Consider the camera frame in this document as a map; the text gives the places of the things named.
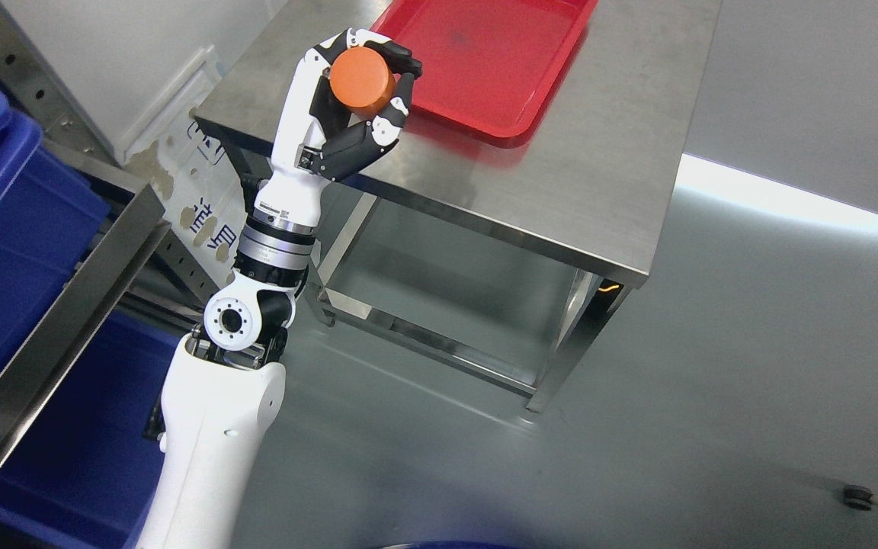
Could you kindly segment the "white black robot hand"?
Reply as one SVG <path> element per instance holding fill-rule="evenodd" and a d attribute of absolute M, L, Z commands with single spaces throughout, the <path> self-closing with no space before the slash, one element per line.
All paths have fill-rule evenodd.
<path fill-rule="evenodd" d="M 395 90 L 369 121 L 349 125 L 351 112 L 332 94 L 332 64 L 360 47 L 383 58 Z M 412 51 L 370 29 L 349 27 L 309 48 L 297 63 L 271 150 L 273 173 L 253 201 L 253 218 L 278 230 L 313 233 L 321 193 L 377 162 L 399 143 L 422 63 Z"/>

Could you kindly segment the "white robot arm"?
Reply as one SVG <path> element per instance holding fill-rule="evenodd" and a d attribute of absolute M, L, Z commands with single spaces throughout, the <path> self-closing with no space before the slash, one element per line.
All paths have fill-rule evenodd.
<path fill-rule="evenodd" d="M 175 348 L 160 396 L 160 477 L 139 548 L 227 548 L 279 413 L 280 358 L 315 244 L 313 226 L 250 215 L 229 284 Z"/>

